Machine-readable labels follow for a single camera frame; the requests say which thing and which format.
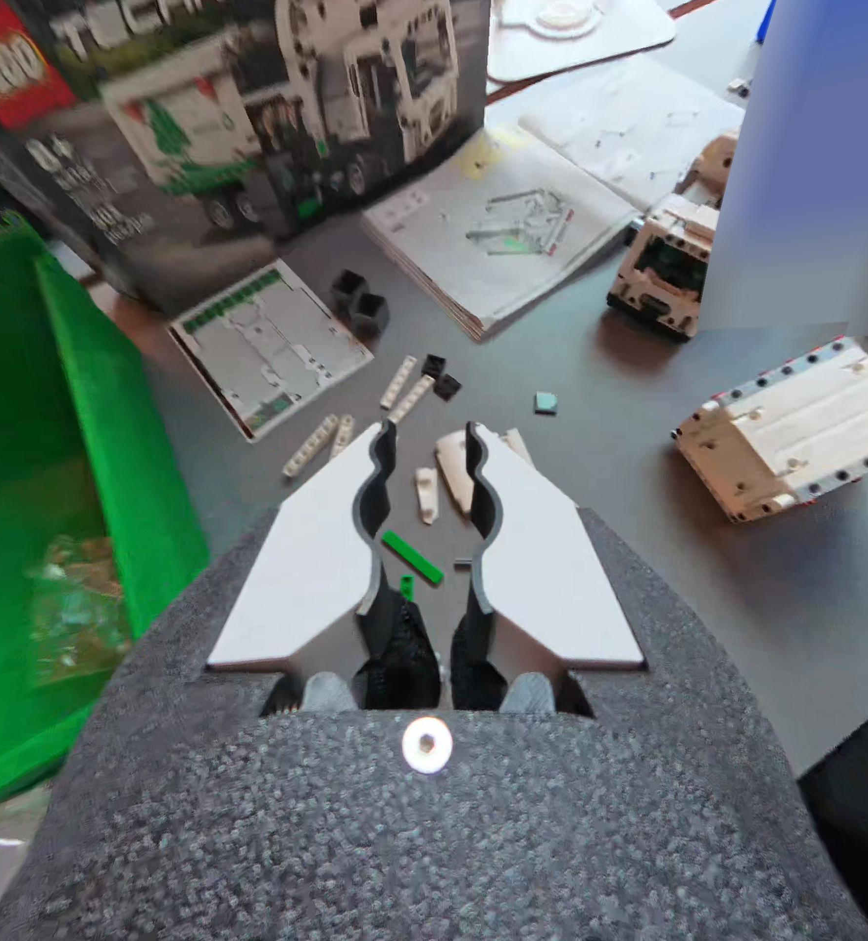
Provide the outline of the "green plastic bin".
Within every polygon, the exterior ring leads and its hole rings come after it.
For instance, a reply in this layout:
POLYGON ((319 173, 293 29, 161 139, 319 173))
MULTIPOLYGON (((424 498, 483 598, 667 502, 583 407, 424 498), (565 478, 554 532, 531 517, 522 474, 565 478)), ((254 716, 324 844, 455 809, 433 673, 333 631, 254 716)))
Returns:
POLYGON ((0 231, 0 801, 70 751, 110 673, 33 681, 28 572, 109 536, 133 643, 208 562, 140 353, 27 226, 0 231))

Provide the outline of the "green lego beam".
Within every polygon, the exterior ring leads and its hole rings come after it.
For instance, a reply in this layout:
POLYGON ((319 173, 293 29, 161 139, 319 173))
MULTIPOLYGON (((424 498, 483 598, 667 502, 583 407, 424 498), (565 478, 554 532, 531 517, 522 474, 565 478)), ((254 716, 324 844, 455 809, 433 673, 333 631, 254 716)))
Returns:
POLYGON ((440 585, 443 582, 444 573, 442 569, 424 556, 416 547, 406 542, 401 535, 392 530, 387 530, 382 535, 381 541, 386 548, 430 584, 440 585))

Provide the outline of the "lego set cardboard box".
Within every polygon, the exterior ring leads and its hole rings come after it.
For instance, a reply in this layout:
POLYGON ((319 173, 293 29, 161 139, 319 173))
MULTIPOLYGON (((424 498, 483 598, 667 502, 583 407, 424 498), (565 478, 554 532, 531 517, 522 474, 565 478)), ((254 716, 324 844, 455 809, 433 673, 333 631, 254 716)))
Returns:
POLYGON ((490 2, 0 1, 0 183, 178 313, 483 124, 490 2))

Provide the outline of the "wooden book stand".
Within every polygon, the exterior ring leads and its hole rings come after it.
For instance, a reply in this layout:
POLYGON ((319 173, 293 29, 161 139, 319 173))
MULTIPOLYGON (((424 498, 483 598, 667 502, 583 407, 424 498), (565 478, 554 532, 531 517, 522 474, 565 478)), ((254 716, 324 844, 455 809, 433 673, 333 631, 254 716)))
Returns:
POLYGON ((491 4, 487 76, 509 85, 675 40, 655 1, 497 1, 491 4))

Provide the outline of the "small black plastic cup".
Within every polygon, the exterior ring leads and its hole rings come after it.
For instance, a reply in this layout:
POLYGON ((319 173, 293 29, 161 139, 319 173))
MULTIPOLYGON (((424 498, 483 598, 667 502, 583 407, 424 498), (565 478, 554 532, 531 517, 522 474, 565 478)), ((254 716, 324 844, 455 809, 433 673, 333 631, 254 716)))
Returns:
POLYGON ((353 334, 364 343, 379 337, 391 319, 388 300, 368 291, 350 302, 348 313, 353 334))
POLYGON ((333 311, 348 319, 367 290, 368 282, 364 276, 348 268, 343 269, 330 286, 333 311))

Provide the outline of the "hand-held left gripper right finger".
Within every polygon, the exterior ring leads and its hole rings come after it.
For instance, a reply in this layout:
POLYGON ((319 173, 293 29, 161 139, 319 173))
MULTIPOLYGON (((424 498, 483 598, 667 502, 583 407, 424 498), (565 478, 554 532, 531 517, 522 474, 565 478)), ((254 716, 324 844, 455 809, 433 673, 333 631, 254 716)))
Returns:
POLYGON ((645 667, 574 500, 484 424, 466 427, 471 562, 465 644, 498 671, 645 667))

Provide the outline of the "white lego truck container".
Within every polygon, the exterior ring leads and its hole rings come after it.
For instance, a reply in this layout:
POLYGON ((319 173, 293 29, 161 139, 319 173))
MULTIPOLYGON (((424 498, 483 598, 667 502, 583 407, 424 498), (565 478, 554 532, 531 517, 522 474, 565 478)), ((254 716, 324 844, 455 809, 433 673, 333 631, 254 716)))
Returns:
POLYGON ((715 394, 671 434, 733 524, 868 475, 868 350, 838 336, 715 394))

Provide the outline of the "lego instruction booklet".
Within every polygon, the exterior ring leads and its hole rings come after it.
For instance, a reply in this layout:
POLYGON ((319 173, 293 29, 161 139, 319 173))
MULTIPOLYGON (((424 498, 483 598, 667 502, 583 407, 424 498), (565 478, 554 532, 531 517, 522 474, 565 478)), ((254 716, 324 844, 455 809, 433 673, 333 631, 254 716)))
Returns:
POLYGON ((560 74, 490 105, 454 156, 362 223, 481 341, 659 207, 743 121, 647 54, 560 74))

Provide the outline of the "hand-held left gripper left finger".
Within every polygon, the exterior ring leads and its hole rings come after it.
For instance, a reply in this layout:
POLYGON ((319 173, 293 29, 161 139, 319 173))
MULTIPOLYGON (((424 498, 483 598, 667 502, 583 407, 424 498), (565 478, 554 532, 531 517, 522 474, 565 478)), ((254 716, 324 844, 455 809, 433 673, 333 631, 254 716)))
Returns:
POLYGON ((355 673, 386 651, 395 592, 375 538, 396 439, 392 421, 374 423, 283 501, 208 669, 355 673))

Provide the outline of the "lego sticker sheet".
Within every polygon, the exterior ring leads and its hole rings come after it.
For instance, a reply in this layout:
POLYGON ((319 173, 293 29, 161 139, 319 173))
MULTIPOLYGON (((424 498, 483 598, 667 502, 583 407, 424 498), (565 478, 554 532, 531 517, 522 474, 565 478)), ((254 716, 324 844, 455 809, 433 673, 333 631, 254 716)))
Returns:
POLYGON ((374 359, 281 260, 205 298, 168 330, 249 442, 374 359))

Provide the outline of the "white green lego truck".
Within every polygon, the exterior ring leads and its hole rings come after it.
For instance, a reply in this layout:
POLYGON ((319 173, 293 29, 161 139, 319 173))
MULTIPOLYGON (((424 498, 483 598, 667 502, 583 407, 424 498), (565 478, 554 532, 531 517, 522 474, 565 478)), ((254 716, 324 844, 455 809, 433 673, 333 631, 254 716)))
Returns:
POLYGON ((635 229, 607 305, 687 342, 699 313, 723 195, 740 129, 712 139, 693 160, 674 192, 635 229))

